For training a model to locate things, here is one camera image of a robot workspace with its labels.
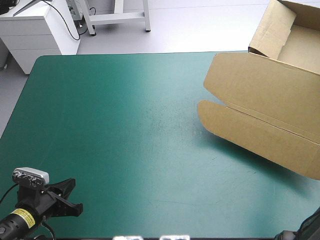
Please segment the yellow label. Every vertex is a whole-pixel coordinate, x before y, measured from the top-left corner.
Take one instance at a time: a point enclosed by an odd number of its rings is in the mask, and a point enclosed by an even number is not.
[[[32,228],[36,224],[34,217],[27,210],[24,210],[22,208],[18,208],[16,210],[14,210],[11,214],[16,214],[16,215],[20,216],[21,218],[23,218],[23,220],[28,225],[29,229]]]

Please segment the cylindrical device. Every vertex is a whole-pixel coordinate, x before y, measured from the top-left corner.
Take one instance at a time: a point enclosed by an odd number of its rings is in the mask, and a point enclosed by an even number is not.
[[[18,208],[0,221],[0,240],[23,239],[41,223],[30,210]]]

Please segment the open cardboard box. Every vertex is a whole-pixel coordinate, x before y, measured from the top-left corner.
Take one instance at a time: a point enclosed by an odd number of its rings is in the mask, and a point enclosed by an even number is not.
[[[217,54],[202,100],[210,132],[320,180],[320,8],[271,0],[248,52]]]

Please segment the cabinet drawer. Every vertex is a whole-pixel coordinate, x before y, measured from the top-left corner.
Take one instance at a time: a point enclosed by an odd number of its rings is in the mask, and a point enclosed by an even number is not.
[[[37,58],[61,55],[59,49],[11,50],[10,52],[25,74],[30,74]]]
[[[1,20],[0,35],[50,35],[51,31],[43,19]]]
[[[52,35],[1,36],[9,50],[58,49]]]

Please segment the gray floor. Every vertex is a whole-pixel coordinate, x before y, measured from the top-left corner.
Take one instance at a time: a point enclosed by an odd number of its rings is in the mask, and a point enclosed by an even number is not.
[[[88,0],[97,14],[112,1]],[[142,9],[141,0],[124,0],[126,12]],[[320,0],[297,0],[320,7]],[[81,36],[78,54],[135,54],[247,50],[268,0],[149,0],[152,31],[134,22],[97,26],[97,36]],[[28,76],[9,56],[0,71],[0,136]]]

